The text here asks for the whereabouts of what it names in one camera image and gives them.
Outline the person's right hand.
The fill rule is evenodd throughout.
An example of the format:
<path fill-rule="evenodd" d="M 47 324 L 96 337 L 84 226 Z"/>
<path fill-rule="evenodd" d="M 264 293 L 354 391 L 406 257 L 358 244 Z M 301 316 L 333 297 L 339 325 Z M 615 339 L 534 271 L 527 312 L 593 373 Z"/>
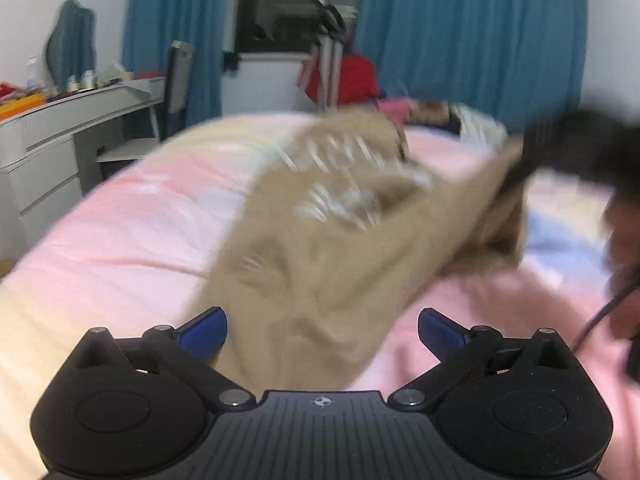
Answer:
<path fill-rule="evenodd" d="M 608 203 L 604 221 L 611 231 L 608 258 L 613 272 L 610 291 L 620 294 L 639 273 L 639 203 L 616 195 Z M 639 331 L 639 292 L 635 290 L 611 313 L 610 330 L 616 339 L 632 339 Z"/>

